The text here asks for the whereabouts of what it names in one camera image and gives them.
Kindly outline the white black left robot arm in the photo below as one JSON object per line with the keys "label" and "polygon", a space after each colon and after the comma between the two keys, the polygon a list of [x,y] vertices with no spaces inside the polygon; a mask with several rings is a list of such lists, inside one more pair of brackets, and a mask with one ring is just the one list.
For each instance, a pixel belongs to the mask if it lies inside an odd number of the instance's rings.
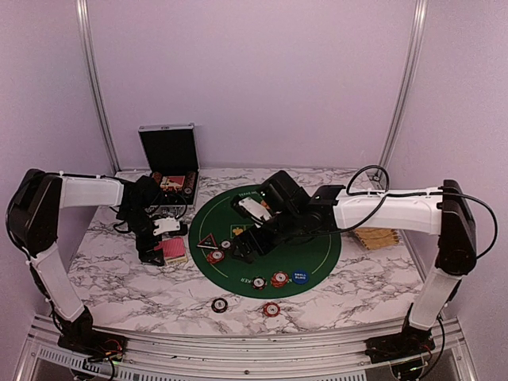
{"label": "white black left robot arm", "polygon": [[140,261],[164,265],[157,225],[148,208],[159,196],[156,181],[146,175],[130,182],[107,176],[68,175],[30,169],[10,200],[6,231],[21,250],[30,273],[47,299],[63,337],[81,352],[100,346],[89,309],[76,294],[58,247],[60,212],[74,207],[117,208],[117,219],[136,239]]}

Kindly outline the black orange 100 chip stack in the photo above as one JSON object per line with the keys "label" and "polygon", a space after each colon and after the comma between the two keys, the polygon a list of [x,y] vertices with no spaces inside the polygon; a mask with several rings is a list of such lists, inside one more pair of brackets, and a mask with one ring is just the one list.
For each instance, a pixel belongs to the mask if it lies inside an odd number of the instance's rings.
{"label": "black orange 100 chip stack", "polygon": [[216,298],[212,301],[211,309],[218,314],[224,313],[228,309],[228,303],[224,298]]}

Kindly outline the blue small blind button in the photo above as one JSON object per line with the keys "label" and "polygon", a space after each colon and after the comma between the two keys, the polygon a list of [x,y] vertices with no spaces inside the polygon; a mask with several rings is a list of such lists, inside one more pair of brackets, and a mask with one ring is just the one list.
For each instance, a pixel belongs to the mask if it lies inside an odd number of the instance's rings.
{"label": "blue small blind button", "polygon": [[310,281],[310,275],[307,271],[298,270],[291,274],[291,279],[295,284],[304,285]]}

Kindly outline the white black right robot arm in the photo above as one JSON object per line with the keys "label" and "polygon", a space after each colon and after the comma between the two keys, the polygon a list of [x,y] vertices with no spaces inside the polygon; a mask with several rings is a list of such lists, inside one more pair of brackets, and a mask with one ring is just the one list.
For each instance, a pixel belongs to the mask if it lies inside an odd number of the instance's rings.
{"label": "white black right robot arm", "polygon": [[346,233],[358,228],[409,230],[435,235],[438,253],[424,286],[406,315],[393,348],[408,356],[429,335],[461,279],[476,266],[475,222],[452,180],[425,190],[350,191],[342,185],[319,187],[313,195],[286,173],[257,188],[260,201],[236,196],[231,207],[254,226],[233,240],[233,255],[249,262],[291,238]]}

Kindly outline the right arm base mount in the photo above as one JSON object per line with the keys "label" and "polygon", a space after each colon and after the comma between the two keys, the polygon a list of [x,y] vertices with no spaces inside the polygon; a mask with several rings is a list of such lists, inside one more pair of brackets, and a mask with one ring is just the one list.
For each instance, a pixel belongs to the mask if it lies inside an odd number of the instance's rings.
{"label": "right arm base mount", "polygon": [[373,364],[420,355],[436,348],[432,338],[404,337],[400,333],[369,338],[365,344],[364,353]]}

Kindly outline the black red triangular dealer button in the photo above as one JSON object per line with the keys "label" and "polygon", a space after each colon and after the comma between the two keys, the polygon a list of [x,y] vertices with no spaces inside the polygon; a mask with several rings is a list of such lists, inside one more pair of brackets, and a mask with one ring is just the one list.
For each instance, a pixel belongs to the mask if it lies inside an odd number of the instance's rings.
{"label": "black red triangular dealer button", "polygon": [[218,250],[217,242],[212,233],[209,233],[197,243],[198,248]]}

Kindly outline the red playing card deck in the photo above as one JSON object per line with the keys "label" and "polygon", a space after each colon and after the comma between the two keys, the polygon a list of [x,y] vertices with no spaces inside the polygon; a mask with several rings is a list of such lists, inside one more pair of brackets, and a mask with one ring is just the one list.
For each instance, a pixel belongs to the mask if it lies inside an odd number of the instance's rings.
{"label": "red playing card deck", "polygon": [[161,250],[165,260],[175,260],[186,256],[182,237],[163,240],[155,247],[155,250]]}

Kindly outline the red beige 5 chip stack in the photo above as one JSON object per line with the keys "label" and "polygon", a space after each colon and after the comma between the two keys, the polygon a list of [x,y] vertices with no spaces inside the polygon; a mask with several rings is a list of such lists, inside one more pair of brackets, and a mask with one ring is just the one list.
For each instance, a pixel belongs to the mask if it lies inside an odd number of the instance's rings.
{"label": "red beige 5 chip stack", "polygon": [[277,303],[267,302],[263,307],[263,313],[269,318],[274,318],[280,314],[280,307]]}

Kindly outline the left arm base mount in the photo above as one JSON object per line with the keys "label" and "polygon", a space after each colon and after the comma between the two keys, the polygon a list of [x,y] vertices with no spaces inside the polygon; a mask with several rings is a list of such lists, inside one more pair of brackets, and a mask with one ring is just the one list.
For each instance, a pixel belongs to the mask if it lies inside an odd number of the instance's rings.
{"label": "left arm base mount", "polygon": [[83,337],[61,334],[58,345],[61,348],[88,355],[92,360],[122,360],[127,338],[93,330]]}

